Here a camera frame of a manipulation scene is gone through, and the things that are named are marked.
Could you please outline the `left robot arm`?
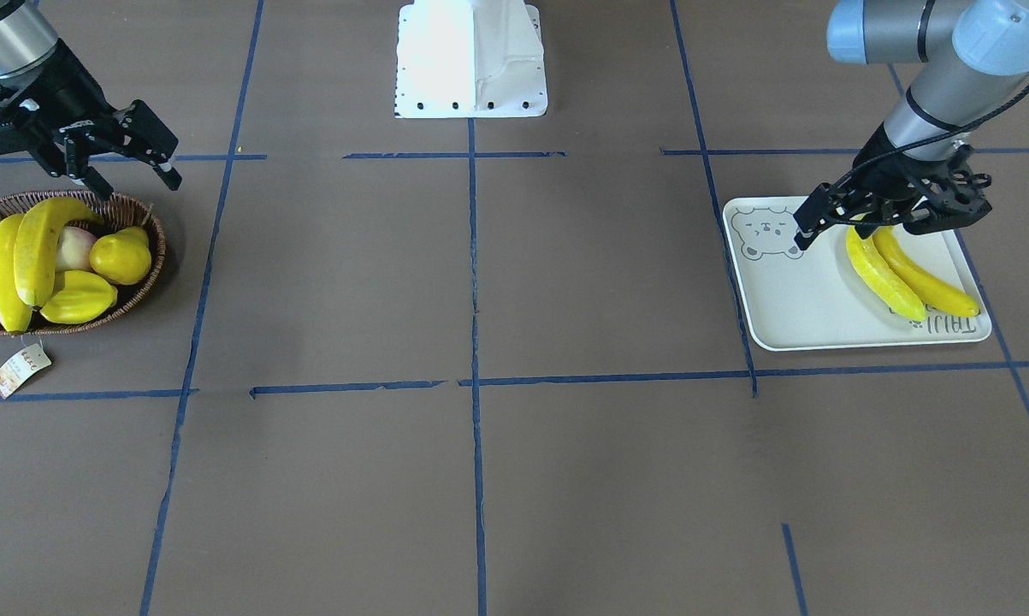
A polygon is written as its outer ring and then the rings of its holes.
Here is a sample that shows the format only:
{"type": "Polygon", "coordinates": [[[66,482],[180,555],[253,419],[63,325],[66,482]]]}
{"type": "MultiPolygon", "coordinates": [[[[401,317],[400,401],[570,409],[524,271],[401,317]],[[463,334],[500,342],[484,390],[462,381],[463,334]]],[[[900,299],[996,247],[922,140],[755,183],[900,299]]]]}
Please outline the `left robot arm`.
{"type": "Polygon", "coordinates": [[[853,168],[799,207],[799,248],[836,225],[922,235],[990,213],[967,138],[1029,93],[1029,1],[840,1],[826,45],[839,62],[922,69],[853,168]]]}

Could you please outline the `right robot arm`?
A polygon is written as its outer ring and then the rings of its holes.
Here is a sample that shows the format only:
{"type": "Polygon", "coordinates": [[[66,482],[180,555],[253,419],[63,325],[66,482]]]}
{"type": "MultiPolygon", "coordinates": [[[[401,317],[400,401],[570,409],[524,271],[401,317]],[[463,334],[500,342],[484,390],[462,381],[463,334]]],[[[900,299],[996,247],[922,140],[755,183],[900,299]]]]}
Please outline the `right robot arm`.
{"type": "Polygon", "coordinates": [[[96,155],[150,165],[171,191],[182,178],[179,140],[143,100],[116,108],[91,71],[29,1],[0,1],[0,156],[25,153],[52,178],[69,178],[96,198],[114,188],[96,155]]]}

